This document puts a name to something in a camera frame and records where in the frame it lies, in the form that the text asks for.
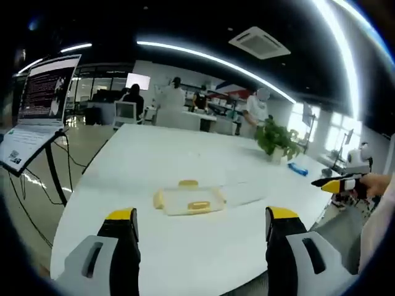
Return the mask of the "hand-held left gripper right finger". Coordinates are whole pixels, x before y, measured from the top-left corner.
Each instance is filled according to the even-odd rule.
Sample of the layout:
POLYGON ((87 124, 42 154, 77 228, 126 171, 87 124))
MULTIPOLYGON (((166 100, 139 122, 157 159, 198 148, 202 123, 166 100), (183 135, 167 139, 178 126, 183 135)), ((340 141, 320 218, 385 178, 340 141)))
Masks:
POLYGON ((345 210, 307 230, 293 211, 267 207, 269 295, 341 295, 357 278, 360 217, 345 210))

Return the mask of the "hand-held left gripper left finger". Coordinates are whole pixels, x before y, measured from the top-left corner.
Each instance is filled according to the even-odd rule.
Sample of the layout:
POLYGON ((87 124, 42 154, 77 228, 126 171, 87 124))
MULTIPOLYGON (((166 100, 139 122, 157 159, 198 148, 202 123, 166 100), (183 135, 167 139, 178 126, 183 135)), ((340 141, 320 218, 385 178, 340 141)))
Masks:
POLYGON ((138 242, 136 209, 112 212, 66 257, 57 286, 64 295, 139 295, 138 242))

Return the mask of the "person's right hand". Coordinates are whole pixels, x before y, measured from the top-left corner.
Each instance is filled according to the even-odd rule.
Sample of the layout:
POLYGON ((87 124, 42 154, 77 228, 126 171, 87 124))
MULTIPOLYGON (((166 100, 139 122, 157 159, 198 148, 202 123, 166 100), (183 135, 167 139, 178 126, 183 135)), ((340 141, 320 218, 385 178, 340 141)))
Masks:
POLYGON ((390 184, 390 175, 379 175, 369 173, 360 179, 360 182, 366 187, 367 197, 383 195, 390 184))

